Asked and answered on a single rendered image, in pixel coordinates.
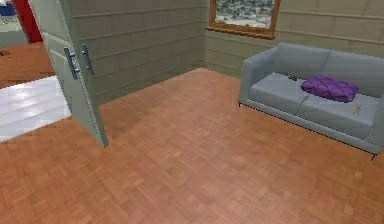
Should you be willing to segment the wooden framed window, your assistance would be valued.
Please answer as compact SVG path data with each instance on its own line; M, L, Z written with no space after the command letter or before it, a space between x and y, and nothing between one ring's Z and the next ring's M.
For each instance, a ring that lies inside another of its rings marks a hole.
M208 31L273 40L281 0L210 0Z

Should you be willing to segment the red cupboard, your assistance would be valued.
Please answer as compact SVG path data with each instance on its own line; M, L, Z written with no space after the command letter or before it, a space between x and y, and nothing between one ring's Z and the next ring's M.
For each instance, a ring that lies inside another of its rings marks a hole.
M13 0L13 5L28 42L42 42L41 32L37 26L29 1Z

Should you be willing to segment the grey sofa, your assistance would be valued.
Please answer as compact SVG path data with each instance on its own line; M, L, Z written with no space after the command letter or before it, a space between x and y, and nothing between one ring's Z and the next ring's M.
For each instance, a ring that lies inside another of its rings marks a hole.
M358 92L348 103L312 95L300 88L311 76ZM244 61L238 102L373 155L384 150L384 58L281 42Z

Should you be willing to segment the grey-green room door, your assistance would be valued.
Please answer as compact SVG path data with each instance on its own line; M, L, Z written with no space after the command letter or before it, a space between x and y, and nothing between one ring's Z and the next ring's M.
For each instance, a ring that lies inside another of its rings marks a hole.
M95 140L106 147L109 142L92 89L92 76L82 54L82 41L70 9L70 0L28 0L60 87L72 117ZM64 48L75 54L74 63L80 69L74 80Z

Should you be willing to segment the purple quilted cushion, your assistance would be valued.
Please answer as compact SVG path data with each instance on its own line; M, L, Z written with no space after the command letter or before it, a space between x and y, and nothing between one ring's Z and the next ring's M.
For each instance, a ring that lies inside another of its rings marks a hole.
M358 92L356 85L326 76L311 76L300 88L312 95L343 103L352 102Z

